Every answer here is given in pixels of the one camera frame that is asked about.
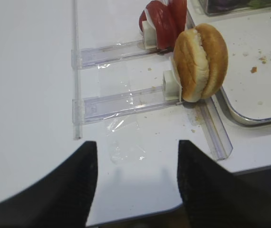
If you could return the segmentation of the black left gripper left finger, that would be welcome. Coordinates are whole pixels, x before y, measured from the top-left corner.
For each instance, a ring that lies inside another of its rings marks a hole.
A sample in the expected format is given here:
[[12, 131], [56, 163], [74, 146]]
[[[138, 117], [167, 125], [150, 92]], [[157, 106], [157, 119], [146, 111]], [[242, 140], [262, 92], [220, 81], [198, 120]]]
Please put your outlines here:
[[84, 142], [47, 176], [0, 202], [0, 228], [84, 228], [97, 186], [97, 144]]

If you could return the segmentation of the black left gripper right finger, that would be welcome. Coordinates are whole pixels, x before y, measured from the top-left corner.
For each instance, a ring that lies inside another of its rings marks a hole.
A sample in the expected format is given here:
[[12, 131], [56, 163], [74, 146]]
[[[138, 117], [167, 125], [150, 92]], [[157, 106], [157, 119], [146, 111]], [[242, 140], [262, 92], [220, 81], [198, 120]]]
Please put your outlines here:
[[177, 183], [193, 228], [271, 228], [271, 166], [231, 173], [181, 140]]

